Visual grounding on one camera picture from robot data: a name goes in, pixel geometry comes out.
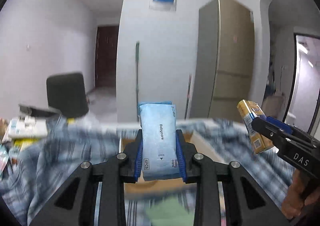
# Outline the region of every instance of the green cloth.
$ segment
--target green cloth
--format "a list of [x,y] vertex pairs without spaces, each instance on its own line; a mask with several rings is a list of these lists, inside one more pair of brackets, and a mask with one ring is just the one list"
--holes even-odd
[[193,226],[194,214],[182,207],[178,198],[168,198],[146,209],[153,226]]

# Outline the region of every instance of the label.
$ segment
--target label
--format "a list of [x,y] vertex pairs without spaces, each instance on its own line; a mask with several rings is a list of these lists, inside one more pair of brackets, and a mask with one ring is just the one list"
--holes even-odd
[[143,165],[144,165],[144,170],[149,170],[149,159],[144,159],[143,160]]
[[175,113],[175,110],[174,110],[174,105],[171,106],[171,109],[172,109],[173,116],[176,117],[176,113]]
[[253,142],[253,145],[254,145],[254,148],[255,148],[255,149],[260,148],[260,147],[262,146],[260,139],[256,139],[256,140]]
[[304,156],[299,155],[298,153],[295,153],[293,160],[305,167],[309,164],[309,159],[306,159]]
[[252,117],[250,116],[250,113],[248,113],[244,118],[244,124],[247,127],[249,136],[254,136],[257,132],[255,130],[253,130],[251,123],[252,123]]
[[160,132],[160,138],[163,140],[163,125],[162,124],[160,124],[159,132]]
[[177,159],[171,160],[171,166],[172,166],[173,168],[177,168],[177,167],[178,167],[178,160],[177,160]]

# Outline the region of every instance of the refrigerator door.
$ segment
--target refrigerator door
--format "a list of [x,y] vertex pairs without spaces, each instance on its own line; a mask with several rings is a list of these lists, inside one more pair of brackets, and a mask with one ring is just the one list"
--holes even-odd
[[241,121],[237,104],[248,99],[254,58],[254,24],[249,9],[218,0],[217,68],[209,117]]

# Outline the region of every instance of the plaid blanket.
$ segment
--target plaid blanket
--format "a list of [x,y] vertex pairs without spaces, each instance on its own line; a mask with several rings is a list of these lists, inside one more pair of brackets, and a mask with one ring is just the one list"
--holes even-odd
[[[203,122],[178,126],[184,132],[196,130],[226,162],[239,161],[254,177],[270,198],[280,206],[291,183],[293,168],[278,159],[272,150],[254,155],[248,135],[229,121],[217,121],[215,128]],[[0,194],[21,225],[29,225],[45,202],[83,161],[105,162],[118,152],[120,137],[134,138],[137,130],[116,132],[73,129],[65,119],[48,123],[47,139],[32,145],[19,154],[19,165],[8,167],[0,181]],[[167,197],[176,196],[187,211],[194,212],[195,189],[163,195],[141,196],[125,200],[127,225],[151,225],[145,208]]]

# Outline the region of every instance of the hand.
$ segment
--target hand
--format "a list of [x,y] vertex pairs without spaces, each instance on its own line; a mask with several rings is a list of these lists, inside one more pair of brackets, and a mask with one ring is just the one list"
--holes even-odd
[[300,177],[300,171],[296,169],[292,176],[292,184],[289,186],[287,196],[281,206],[281,211],[287,219],[299,216],[304,205],[315,203],[320,199],[319,186],[305,201],[303,201],[300,198],[300,195],[305,187],[306,186]]

